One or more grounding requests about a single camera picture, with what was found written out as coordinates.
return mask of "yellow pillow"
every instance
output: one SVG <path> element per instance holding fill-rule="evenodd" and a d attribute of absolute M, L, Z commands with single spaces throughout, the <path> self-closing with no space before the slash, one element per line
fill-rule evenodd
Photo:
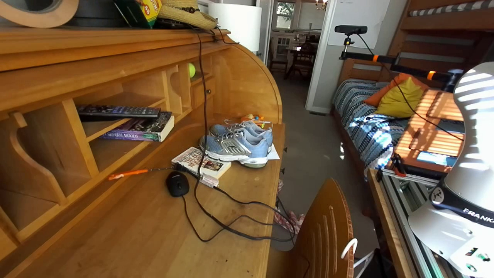
<path fill-rule="evenodd" d="M 422 88 L 416 85 L 411 77 L 401 82 L 400 88 L 410 106 L 415 110 L 424 93 Z M 393 87 L 382 97 L 375 113 L 397 118 L 408 118 L 413 115 L 413 111 L 410 110 L 410 107 L 405 102 L 398 86 Z"/>

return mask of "bed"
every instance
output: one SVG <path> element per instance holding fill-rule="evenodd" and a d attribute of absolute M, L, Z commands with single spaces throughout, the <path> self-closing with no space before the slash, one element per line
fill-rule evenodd
<path fill-rule="evenodd" d="M 485 60 L 494 45 L 493 31 L 494 0 L 410 0 L 386 54 L 400 53 L 398 64 L 411 68 L 468 70 Z M 409 128 L 406 121 L 375 115 L 375 108 L 363 103 L 393 76 L 380 63 L 354 59 L 343 63 L 331 113 L 360 173 L 386 166 Z M 431 88 L 442 86 L 418 79 Z"/>

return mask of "orange pillow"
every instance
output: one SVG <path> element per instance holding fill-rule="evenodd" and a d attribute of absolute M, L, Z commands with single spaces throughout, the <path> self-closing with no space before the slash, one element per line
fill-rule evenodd
<path fill-rule="evenodd" d="M 368 105 L 372 105 L 374 107 L 378 107 L 379 106 L 379 103 L 381 102 L 381 99 L 382 97 L 389 91 L 391 90 L 393 87 L 396 86 L 396 84 L 400 84 L 404 81 L 406 81 L 409 77 L 412 78 L 412 81 L 415 85 L 417 86 L 420 86 L 420 88 L 425 92 L 426 90 L 429 89 L 429 86 L 427 86 L 426 84 L 422 83 L 421 81 L 419 81 L 417 78 L 411 76 L 410 74 L 406 74 L 406 73 L 400 73 L 397 77 L 394 78 L 394 80 L 396 81 L 392 81 L 389 83 L 388 86 L 380 89 L 378 92 L 376 92 L 375 94 L 371 95 L 369 98 L 367 98 L 366 100 L 364 100 L 364 102 Z"/>

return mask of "striped mattress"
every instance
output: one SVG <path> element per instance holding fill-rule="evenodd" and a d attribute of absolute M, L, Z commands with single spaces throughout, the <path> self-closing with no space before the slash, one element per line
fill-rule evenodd
<path fill-rule="evenodd" d="M 397 121 L 394 117 L 374 114 L 376 108 L 364 103 L 364 99 L 386 85 L 349 79 L 341 83 L 334 98 L 341 123 L 360 153 L 366 170 L 386 166 L 408 122 L 408 119 Z"/>
<path fill-rule="evenodd" d="M 448 5 L 438 8 L 430 8 L 424 10 L 414 10 L 409 13 L 410 16 L 431 15 L 446 12 L 469 11 L 479 9 L 489 9 L 494 7 L 494 0 L 483 0 L 477 2 L 469 2 L 456 5 Z"/>

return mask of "camera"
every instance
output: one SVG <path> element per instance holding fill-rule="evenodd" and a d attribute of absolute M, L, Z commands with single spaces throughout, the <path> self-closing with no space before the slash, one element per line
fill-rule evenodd
<path fill-rule="evenodd" d="M 367 26 L 357 26 L 357 25 L 338 25 L 334 28 L 337 33 L 344 33 L 347 36 L 350 35 L 361 35 L 367 33 Z"/>

